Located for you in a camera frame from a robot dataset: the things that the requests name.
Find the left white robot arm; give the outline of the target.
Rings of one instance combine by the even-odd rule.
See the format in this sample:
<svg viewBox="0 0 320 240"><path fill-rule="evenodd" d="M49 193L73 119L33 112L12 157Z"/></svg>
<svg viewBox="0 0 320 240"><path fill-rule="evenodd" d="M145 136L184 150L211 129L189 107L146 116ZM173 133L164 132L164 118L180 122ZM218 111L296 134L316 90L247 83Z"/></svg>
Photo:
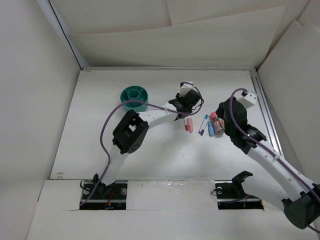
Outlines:
<svg viewBox="0 0 320 240"><path fill-rule="evenodd" d="M99 137L100 145L107 155L107 162L101 175L96 174L92 179L95 194L103 199L111 194L111 185L116 181L125 159L142 146L148 130L195 115L196 112L193 112L193 109L197 104L202 107L203 103L201 93L191 88L187 93L178 93L174 99L163 106L149 103L148 106L153 108L151 110L143 112L129 110L114 128L111 150L108 151L103 142L103 135L112 115L120 107L117 106L112 110L103 124Z"/></svg>

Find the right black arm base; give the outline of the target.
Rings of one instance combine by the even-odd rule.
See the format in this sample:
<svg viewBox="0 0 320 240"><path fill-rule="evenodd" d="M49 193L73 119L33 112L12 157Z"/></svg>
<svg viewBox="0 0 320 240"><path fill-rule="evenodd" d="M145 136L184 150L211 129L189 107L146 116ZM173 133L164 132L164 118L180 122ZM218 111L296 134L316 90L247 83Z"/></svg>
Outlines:
<svg viewBox="0 0 320 240"><path fill-rule="evenodd" d="M211 195L216 197L218 210L264 210L263 201L245 193L242 183L253 176L242 171L231 180L215 180Z"/></svg>

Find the pink translucent eraser case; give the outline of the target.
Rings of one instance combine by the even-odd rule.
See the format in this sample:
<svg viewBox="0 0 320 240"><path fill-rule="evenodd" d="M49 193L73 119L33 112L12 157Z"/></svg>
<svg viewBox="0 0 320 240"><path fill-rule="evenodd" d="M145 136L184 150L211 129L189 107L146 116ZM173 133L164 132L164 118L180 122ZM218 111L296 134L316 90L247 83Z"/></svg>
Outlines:
<svg viewBox="0 0 320 240"><path fill-rule="evenodd" d="M193 119L191 117L188 117L187 120L187 129L189 133L193 133L194 131L194 126L193 126Z"/></svg>

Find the red capped white pen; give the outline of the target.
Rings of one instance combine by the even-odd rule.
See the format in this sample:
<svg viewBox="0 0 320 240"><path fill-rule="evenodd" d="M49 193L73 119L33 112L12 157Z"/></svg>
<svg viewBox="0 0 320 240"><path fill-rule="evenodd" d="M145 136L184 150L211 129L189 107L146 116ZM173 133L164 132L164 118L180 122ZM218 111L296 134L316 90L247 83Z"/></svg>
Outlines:
<svg viewBox="0 0 320 240"><path fill-rule="evenodd" d="M186 118L183 118L183 123L184 123L184 128L185 128L185 131L189 131L189 127L188 127L188 123L187 123L187 119Z"/></svg>

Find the purple capped white marker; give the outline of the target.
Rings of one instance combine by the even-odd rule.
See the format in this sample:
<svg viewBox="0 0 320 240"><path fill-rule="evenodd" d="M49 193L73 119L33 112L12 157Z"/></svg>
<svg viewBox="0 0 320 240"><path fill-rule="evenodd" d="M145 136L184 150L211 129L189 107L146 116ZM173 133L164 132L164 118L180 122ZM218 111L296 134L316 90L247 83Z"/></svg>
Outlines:
<svg viewBox="0 0 320 240"><path fill-rule="evenodd" d="M200 129L200 135L203 136L208 124L209 118L206 118Z"/></svg>

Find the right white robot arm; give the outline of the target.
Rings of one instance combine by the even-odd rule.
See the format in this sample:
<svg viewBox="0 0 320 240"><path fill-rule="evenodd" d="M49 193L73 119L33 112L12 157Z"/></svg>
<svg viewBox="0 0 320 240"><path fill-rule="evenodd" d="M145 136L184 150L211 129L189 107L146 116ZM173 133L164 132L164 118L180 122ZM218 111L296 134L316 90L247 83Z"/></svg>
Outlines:
<svg viewBox="0 0 320 240"><path fill-rule="evenodd" d="M231 184L237 197L253 195L281 210L298 229L306 229L320 217L320 186L282 158L256 127L248 124L247 109L236 98L218 105L216 114L224 120L225 134L245 155L256 161L279 184L259 182L247 170L238 173Z"/></svg>

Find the blue capped white marker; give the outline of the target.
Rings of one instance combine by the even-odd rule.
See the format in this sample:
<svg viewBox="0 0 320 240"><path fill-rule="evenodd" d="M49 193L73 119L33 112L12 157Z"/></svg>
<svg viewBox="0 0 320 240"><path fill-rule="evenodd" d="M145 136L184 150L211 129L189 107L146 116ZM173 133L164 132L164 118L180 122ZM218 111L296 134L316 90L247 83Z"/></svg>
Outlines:
<svg viewBox="0 0 320 240"><path fill-rule="evenodd" d="M204 116L204 119L203 119L203 121L202 121L202 123L201 123L201 125L200 125L200 128L199 128L199 131L198 131L198 133L199 133L200 135L203 134L203 131L204 131L205 126L206 126L206 124L207 124L207 120L208 120L208 115L206 114L206 115Z"/></svg>

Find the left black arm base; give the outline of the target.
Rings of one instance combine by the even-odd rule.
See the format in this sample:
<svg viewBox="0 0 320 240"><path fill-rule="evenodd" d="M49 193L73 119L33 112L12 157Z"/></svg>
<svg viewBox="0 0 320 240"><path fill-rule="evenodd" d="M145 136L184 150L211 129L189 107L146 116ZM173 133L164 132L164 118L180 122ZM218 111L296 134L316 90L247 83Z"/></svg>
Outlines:
<svg viewBox="0 0 320 240"><path fill-rule="evenodd" d="M92 180L82 180L80 188L82 189L79 203L80 210L126 210L128 182L126 180L116 181L111 185L99 183L93 191L99 176L94 175Z"/></svg>

